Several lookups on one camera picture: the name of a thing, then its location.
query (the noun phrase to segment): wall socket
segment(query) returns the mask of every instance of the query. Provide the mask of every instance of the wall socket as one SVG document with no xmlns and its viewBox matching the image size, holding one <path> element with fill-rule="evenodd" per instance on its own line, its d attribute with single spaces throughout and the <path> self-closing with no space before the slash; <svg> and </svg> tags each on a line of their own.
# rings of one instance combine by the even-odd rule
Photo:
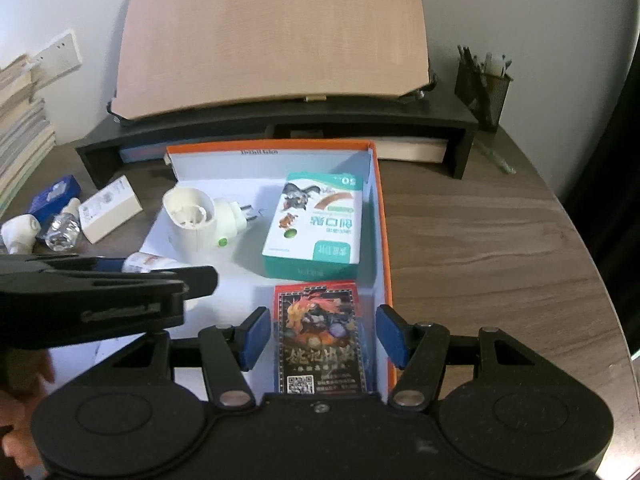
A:
<svg viewBox="0 0 640 480">
<path fill-rule="evenodd" d="M 33 56 L 33 60 L 37 63 L 33 69 L 36 90 L 80 68 L 82 61 L 73 31 L 69 30 L 51 41 L 48 47 Z"/>
</svg>

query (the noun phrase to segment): black circular cover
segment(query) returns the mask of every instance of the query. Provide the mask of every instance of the black circular cover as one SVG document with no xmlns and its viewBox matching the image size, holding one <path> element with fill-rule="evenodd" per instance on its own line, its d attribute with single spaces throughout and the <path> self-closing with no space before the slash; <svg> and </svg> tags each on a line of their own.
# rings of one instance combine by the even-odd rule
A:
<svg viewBox="0 0 640 480">
<path fill-rule="evenodd" d="M 202 403 L 175 383 L 65 387 L 31 425 L 46 465 L 91 477 L 127 477 L 180 455 L 200 434 Z"/>
<path fill-rule="evenodd" d="M 613 434 L 607 405 L 579 384 L 463 384 L 442 401 L 438 420 L 463 455 L 514 476 L 584 468 L 601 458 Z"/>
</svg>

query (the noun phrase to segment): human hand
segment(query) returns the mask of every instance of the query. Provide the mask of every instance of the human hand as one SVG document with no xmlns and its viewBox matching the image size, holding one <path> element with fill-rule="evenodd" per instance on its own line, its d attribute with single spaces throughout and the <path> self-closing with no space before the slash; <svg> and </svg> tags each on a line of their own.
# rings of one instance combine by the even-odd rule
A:
<svg viewBox="0 0 640 480">
<path fill-rule="evenodd" d="M 31 368 L 28 388 L 21 388 L 12 394 L 0 390 L 0 427 L 13 429 L 2 438 L 2 450 L 15 460 L 21 469 L 29 469 L 42 463 L 40 454 L 31 436 L 31 417 L 38 403 L 47 395 L 44 382 L 54 381 L 54 371 L 49 352 L 12 351 L 7 358 L 8 368 Z"/>
</svg>

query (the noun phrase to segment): pen holder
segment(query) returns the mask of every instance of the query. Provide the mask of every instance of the pen holder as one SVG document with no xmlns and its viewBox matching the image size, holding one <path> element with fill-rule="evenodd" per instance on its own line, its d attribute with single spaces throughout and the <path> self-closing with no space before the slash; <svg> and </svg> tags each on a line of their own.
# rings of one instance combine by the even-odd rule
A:
<svg viewBox="0 0 640 480">
<path fill-rule="evenodd" d="M 484 74 L 460 62 L 455 93 L 471 111 L 480 124 L 480 129 L 494 132 L 498 129 L 509 83 L 513 79 Z"/>
</svg>

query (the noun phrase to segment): white wall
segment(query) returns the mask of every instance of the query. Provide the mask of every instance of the white wall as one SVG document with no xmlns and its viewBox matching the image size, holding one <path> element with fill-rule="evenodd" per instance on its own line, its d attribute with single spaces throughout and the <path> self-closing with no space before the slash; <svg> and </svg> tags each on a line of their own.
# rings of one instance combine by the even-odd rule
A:
<svg viewBox="0 0 640 480">
<path fill-rule="evenodd" d="M 602 134 L 638 37 L 638 0 L 422 0 L 434 70 L 458 50 L 513 57 L 500 123 L 558 195 Z"/>
<path fill-rule="evenodd" d="M 562 193 L 607 123 L 637 37 L 638 0 L 423 0 L 430 57 L 455 81 L 457 48 L 513 57 L 502 125 Z M 0 65 L 76 31 L 82 68 L 42 91 L 62 142 L 104 116 L 127 0 L 0 0 Z"/>
<path fill-rule="evenodd" d="M 58 142 L 84 137 L 113 95 L 127 0 L 0 0 L 0 66 L 72 28 L 82 67 L 40 94 Z"/>
</svg>

